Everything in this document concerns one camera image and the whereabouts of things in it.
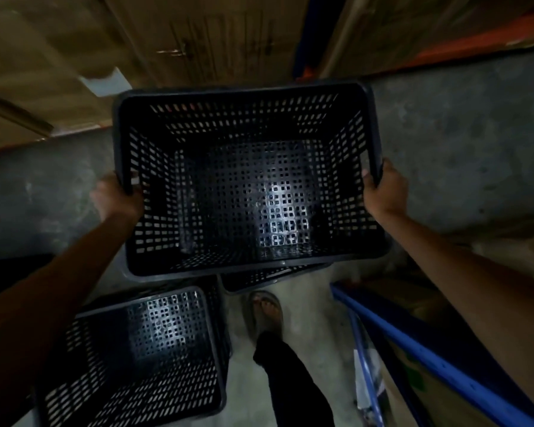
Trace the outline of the white paper label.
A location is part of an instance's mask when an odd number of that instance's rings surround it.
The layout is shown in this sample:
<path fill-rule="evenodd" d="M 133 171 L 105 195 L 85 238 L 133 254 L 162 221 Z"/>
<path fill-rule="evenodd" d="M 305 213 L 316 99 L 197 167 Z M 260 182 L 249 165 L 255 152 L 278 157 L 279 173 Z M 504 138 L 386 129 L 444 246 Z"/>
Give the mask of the white paper label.
<path fill-rule="evenodd" d="M 78 76 L 78 80 L 98 98 L 118 95 L 133 89 L 132 85 L 116 66 L 106 77 L 85 78 Z"/>

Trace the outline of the person's right hand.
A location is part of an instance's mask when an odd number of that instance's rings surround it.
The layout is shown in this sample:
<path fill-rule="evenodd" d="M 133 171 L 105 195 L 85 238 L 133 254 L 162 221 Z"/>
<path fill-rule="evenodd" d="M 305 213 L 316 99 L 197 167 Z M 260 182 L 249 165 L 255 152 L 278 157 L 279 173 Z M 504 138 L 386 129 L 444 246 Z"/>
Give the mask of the person's right hand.
<path fill-rule="evenodd" d="M 408 181 L 386 157 L 383 159 L 383 176 L 375 191 L 364 191 L 363 204 L 370 215 L 384 224 L 391 217 L 406 215 Z"/>

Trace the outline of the person's sandaled foot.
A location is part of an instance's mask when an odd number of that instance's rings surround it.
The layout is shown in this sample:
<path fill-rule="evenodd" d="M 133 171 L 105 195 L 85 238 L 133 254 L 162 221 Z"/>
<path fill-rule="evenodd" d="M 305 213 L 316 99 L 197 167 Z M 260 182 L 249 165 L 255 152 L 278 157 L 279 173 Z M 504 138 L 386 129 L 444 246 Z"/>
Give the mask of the person's sandaled foot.
<path fill-rule="evenodd" d="M 253 291 L 241 297 L 241 310 L 248 336 L 254 346 L 264 332 L 282 339 L 284 316 L 278 298 L 269 291 Z"/>

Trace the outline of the brown cardboard box with green print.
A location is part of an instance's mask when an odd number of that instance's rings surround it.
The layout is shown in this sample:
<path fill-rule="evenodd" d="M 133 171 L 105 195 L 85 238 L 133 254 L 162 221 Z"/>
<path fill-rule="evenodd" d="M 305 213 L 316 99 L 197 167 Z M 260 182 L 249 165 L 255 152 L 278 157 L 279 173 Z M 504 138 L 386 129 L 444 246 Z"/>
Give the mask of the brown cardboard box with green print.
<path fill-rule="evenodd" d="M 444 333 L 466 337 L 466 327 L 450 303 L 434 289 L 395 278 L 377 278 L 366 282 L 367 288 L 401 306 L 410 315 Z M 412 355 L 387 338 L 404 368 L 408 381 L 427 410 L 435 427 L 498 427 L 489 417 L 472 406 L 455 391 L 437 379 Z M 418 427 L 391 370 L 383 373 L 385 389 L 397 427 Z"/>

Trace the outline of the person's leg in black trousers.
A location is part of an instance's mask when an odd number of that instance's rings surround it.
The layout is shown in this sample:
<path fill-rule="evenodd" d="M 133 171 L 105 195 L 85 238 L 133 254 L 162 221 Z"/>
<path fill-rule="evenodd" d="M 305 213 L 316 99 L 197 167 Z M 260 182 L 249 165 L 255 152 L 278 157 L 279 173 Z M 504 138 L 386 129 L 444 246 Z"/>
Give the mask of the person's leg in black trousers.
<path fill-rule="evenodd" d="M 253 359 L 268 376 L 278 427 L 335 427 L 326 397 L 296 353 L 279 336 L 262 332 Z"/>

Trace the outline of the person's right forearm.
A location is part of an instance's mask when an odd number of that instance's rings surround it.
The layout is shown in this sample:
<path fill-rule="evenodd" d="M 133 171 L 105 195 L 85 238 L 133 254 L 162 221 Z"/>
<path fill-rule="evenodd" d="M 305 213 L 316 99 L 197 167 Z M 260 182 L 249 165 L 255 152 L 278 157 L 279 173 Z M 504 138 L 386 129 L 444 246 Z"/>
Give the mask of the person's right forearm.
<path fill-rule="evenodd" d="M 392 210 L 376 221 L 406 250 L 534 403 L 534 280 Z"/>

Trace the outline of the person's left forearm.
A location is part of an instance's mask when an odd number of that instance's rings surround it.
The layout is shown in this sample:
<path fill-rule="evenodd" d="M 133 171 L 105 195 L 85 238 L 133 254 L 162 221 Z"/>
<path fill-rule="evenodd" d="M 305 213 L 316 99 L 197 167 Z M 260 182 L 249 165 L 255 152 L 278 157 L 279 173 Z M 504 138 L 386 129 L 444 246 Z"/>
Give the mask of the person's left forearm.
<path fill-rule="evenodd" d="M 0 425 L 28 395 L 57 338 L 142 214 L 142 208 L 108 213 L 51 263 L 0 293 Z"/>

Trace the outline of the black perforated plastic basket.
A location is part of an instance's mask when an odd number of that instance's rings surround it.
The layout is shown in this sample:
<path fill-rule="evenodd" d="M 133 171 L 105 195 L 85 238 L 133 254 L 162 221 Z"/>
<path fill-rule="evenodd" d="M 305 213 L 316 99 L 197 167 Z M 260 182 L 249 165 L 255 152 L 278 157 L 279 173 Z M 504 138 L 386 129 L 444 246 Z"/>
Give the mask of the black perforated plastic basket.
<path fill-rule="evenodd" d="M 302 275 L 328 268 L 333 263 L 299 265 L 291 267 L 265 268 L 246 272 L 218 274 L 218 282 L 229 295 L 239 295 L 275 283 L 290 280 Z"/>
<path fill-rule="evenodd" d="M 32 391 L 38 427 L 162 427 L 220 413 L 232 355 L 216 277 L 107 295 L 75 316 Z"/>
<path fill-rule="evenodd" d="M 391 239 L 363 205 L 383 172 L 372 88 L 132 90 L 113 106 L 114 164 L 144 214 L 121 250 L 138 282 L 374 259 Z"/>

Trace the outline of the person's left hand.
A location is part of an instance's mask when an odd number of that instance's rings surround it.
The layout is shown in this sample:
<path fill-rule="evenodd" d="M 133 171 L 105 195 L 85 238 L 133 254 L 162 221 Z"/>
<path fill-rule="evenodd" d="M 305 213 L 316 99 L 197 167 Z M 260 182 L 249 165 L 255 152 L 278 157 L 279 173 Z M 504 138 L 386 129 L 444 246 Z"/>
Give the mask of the person's left hand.
<path fill-rule="evenodd" d="M 90 198 L 102 222 L 119 217 L 136 224 L 144 212 L 142 188 L 134 186 L 133 193 L 127 194 L 115 171 L 107 173 L 97 182 Z"/>

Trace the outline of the orange metal rack beam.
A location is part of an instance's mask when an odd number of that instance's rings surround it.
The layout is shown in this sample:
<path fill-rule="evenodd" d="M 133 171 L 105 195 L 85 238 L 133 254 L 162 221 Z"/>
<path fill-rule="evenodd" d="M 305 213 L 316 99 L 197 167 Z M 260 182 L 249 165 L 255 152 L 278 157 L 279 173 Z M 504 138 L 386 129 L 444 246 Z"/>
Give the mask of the orange metal rack beam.
<path fill-rule="evenodd" d="M 441 64 L 492 56 L 502 52 L 534 48 L 534 11 L 492 30 L 431 46 L 405 64 L 382 71 L 397 73 Z"/>

